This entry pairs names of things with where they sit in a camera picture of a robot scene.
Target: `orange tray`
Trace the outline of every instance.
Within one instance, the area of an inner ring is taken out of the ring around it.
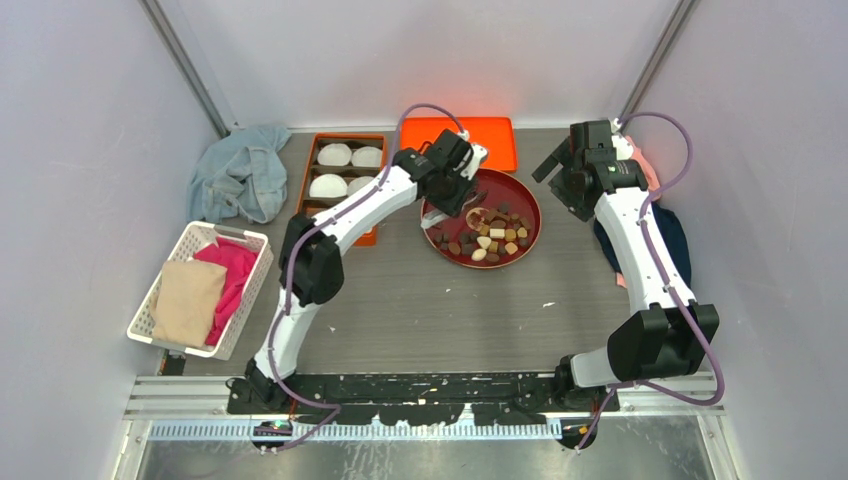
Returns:
[[[508,117],[459,117],[462,126],[471,132],[471,141],[489,150],[483,167],[512,173],[518,169],[515,136]],[[415,117],[404,120],[400,131],[400,148],[418,149],[425,141],[432,142],[444,129],[459,129],[447,117]]]

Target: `folded cloth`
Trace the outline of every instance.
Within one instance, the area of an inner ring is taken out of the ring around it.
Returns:
[[[230,317],[241,304],[241,294],[256,263],[257,253],[225,238],[218,237],[218,245],[212,244],[194,254],[195,260],[214,263],[227,269],[227,279],[220,301],[215,307],[215,320],[208,330],[206,345],[218,345]]]
[[[165,262],[159,293],[152,299],[153,338],[203,347],[226,275],[226,268],[212,263]]]

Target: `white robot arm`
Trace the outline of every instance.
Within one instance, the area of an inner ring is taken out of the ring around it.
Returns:
[[[562,359],[557,374],[570,388],[589,388],[694,373],[704,349],[672,298],[674,291],[688,305],[707,341],[718,328],[713,305],[699,305],[682,281],[657,228],[641,167],[630,160],[633,146],[607,120],[571,126],[570,136],[533,172],[541,182],[561,165],[548,185],[568,210],[581,220],[593,216],[610,237],[627,282],[630,318],[597,350]],[[665,284],[643,236],[653,239],[655,255],[666,266]]]
[[[334,208],[313,218],[295,215],[289,221],[280,264],[283,278],[275,321],[268,332],[273,336],[273,360],[280,378],[295,371],[300,346],[321,304],[330,300],[344,282],[341,257],[365,232],[393,212],[424,197],[441,213],[441,218],[458,216],[466,199],[476,188],[475,174],[488,157],[488,151],[467,141],[467,134],[445,130],[424,152],[405,149],[398,152],[381,182],[374,179]],[[356,207],[340,216],[351,205]],[[313,235],[301,251],[292,257],[294,243],[315,225],[327,226]],[[285,314],[286,266],[296,262],[292,282],[291,309]],[[266,346],[248,363],[246,377],[254,391],[266,402],[279,390],[276,388]]]

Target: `pink cloth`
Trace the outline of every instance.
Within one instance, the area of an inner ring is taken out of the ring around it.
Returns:
[[[244,291],[244,285],[247,283],[247,277],[250,276],[253,265],[256,263],[257,256],[257,253],[221,237],[218,237],[218,245],[209,245],[194,254],[195,260],[214,263],[227,268],[224,291],[215,307],[215,321],[206,337],[206,345],[218,345],[230,317],[241,304],[241,294]]]
[[[642,149],[637,147],[635,143],[633,143],[633,139],[629,136],[625,137],[630,145],[633,145],[633,155],[630,156],[631,160],[636,160],[639,163],[639,166],[642,167],[642,173],[645,174],[645,180],[648,181],[648,190],[654,191],[660,188],[660,179],[657,177],[657,172],[654,170],[654,167],[648,163],[648,160],[645,159],[645,156],[642,155]],[[615,284],[621,288],[627,288],[627,282],[624,281],[624,275],[620,273],[615,274]]]

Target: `white wall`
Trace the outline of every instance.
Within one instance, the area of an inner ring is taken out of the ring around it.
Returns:
[[[124,329],[215,135],[137,1],[2,8],[2,476],[100,478],[161,352]]]
[[[422,101],[525,126],[617,115],[677,2],[163,3],[226,119],[323,127]]]
[[[688,126],[696,164],[665,199],[689,236],[751,478],[844,478],[848,414],[848,3],[701,2],[641,110]],[[661,177],[682,142],[631,133]]]

